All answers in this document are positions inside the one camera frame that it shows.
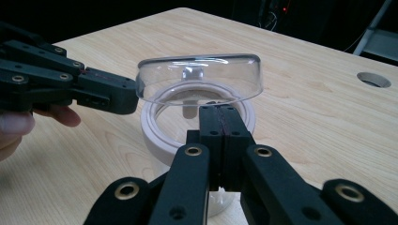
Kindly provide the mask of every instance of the wooden table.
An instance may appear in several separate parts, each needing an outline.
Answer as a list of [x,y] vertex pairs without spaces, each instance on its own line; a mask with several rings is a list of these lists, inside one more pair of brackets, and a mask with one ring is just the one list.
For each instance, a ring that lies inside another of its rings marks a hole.
[[[137,64],[163,56],[254,53],[263,94],[251,99],[257,143],[278,149],[310,184],[357,182],[398,211],[398,68],[199,11],[177,8],[58,43],[92,68],[135,79]],[[391,82],[377,88],[357,74]],[[82,224],[115,180],[153,177],[140,111],[71,107],[75,128],[35,115],[34,131],[0,163],[2,224]],[[245,224],[238,195],[208,224]]]

